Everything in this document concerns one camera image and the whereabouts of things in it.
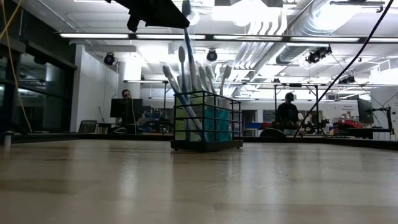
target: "man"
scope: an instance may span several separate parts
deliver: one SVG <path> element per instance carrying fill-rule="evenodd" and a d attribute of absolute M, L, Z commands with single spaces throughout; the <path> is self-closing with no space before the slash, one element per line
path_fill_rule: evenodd
<path fill-rule="evenodd" d="M 125 100 L 132 99 L 130 90 L 123 90 L 122 91 L 122 97 Z M 135 116 L 137 116 L 136 117 L 136 124 L 140 124 L 142 119 L 145 118 L 145 114 L 144 113 L 141 114 L 141 117 L 140 117 L 139 114 L 135 114 Z M 116 118 L 116 124 L 120 124 L 122 120 L 123 120 L 122 118 Z"/>
<path fill-rule="evenodd" d="M 130 90 L 123 90 L 122 96 L 123 96 L 123 99 L 125 99 L 125 100 L 132 99 Z"/>
<path fill-rule="evenodd" d="M 293 93 L 287 93 L 285 103 L 279 105 L 277 110 L 276 122 L 282 126 L 285 134 L 295 134 L 299 126 L 299 111 L 292 101 Z"/>

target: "black wire basket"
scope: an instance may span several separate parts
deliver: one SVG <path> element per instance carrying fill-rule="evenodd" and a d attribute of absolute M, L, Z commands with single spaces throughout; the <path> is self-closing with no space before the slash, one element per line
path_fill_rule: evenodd
<path fill-rule="evenodd" d="M 241 102 L 209 91 L 174 95 L 171 147 L 198 152 L 240 148 Z"/>

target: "teal container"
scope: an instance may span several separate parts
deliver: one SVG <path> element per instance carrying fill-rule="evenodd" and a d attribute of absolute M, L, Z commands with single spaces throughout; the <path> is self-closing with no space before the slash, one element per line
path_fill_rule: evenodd
<path fill-rule="evenodd" d="M 213 119 L 208 119 L 208 118 L 214 118 L 214 112 L 215 112 L 214 110 L 216 110 L 216 118 L 226 119 L 226 120 L 229 119 L 229 111 L 228 110 L 223 110 L 223 109 L 213 108 L 213 107 L 208 106 L 205 109 L 205 117 L 206 117 L 205 131 L 214 131 L 215 121 Z M 229 121 L 216 120 L 216 130 L 217 131 L 229 131 Z M 232 135 L 229 132 L 221 132 L 221 133 L 205 132 L 205 135 L 209 142 L 231 141 L 232 140 Z"/>

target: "yellow cable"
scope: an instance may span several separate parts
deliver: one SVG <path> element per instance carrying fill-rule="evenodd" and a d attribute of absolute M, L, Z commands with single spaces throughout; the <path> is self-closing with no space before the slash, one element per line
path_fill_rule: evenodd
<path fill-rule="evenodd" d="M 2 0 L 3 8 L 6 7 L 6 3 L 5 3 L 4 1 L 5 1 L 5 0 Z M 2 39 L 4 33 L 7 32 L 8 27 L 10 26 L 12 20 L 14 19 L 14 16 L 17 14 L 18 9 L 19 9 L 19 7 L 21 6 L 21 3 L 22 3 L 22 2 L 23 2 L 23 0 L 19 0 L 17 7 L 15 8 L 14 12 L 12 13 L 12 15 L 11 15 L 11 17 L 10 17 L 10 20 L 9 20 L 8 22 L 4 21 L 4 25 L 6 25 L 6 26 L 5 26 L 4 30 L 1 31 L 0 39 Z"/>
<path fill-rule="evenodd" d="M 22 2 L 22 1 L 23 1 L 23 0 L 20 0 L 20 1 L 19 1 L 18 6 L 17 6 L 17 8 L 16 8 L 16 11 L 18 10 L 18 8 L 19 8 L 19 6 L 21 5 L 21 2 Z M 17 80 L 17 75 L 16 75 L 16 73 L 15 73 L 14 62 L 13 62 L 13 59 L 12 59 L 10 38 L 9 38 L 9 35 L 8 35 L 8 26 L 9 26 L 9 24 L 11 23 L 11 21 L 12 21 L 14 15 L 16 14 L 16 11 L 14 11 L 14 13 L 12 14 L 12 16 L 11 16 L 11 18 L 10 18 L 10 21 L 7 23 L 7 18 L 6 18 L 6 5 L 5 5 L 5 3 L 4 3 L 4 1 L 3 1 L 2 13 L 3 13 L 3 18 L 4 18 L 4 25 L 6 26 L 4 29 L 5 29 L 5 33 L 6 33 L 6 37 L 7 37 L 8 53 L 9 53 L 9 55 L 10 55 L 10 63 L 11 63 L 11 68 L 12 68 L 12 74 L 14 75 L 15 88 L 16 88 L 16 90 L 18 90 L 18 80 Z M 23 112 L 23 114 L 24 114 L 24 116 L 25 116 L 26 123 L 27 123 L 27 125 L 28 125 L 28 127 L 29 127 L 29 131 L 32 132 L 32 128 L 31 128 L 31 126 L 30 126 L 29 120 L 27 119 L 26 112 L 25 112 L 25 108 L 24 108 L 24 105 L 23 105 L 23 103 L 22 103 L 21 95 L 20 95 L 19 93 L 18 93 L 17 95 L 18 95 L 19 103 L 21 104 L 22 112 Z"/>

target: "wall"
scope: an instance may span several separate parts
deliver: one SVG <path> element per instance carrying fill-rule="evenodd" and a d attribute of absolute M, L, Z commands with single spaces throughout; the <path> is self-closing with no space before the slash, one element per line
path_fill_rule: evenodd
<path fill-rule="evenodd" d="M 76 47 L 76 66 L 73 81 L 71 131 L 78 131 L 82 120 L 101 122 L 98 107 L 101 107 L 103 118 L 113 123 L 110 117 L 111 99 L 118 93 L 119 75 L 90 55 L 83 45 Z"/>
<path fill-rule="evenodd" d="M 128 72 L 127 67 L 127 62 L 121 62 L 119 63 L 119 84 L 118 84 L 118 98 L 122 97 L 122 91 L 123 90 L 130 90 L 131 96 L 133 99 L 139 99 L 140 97 L 140 92 L 141 92 L 141 84 L 140 83 L 125 83 L 124 82 L 124 77 L 126 73 Z"/>

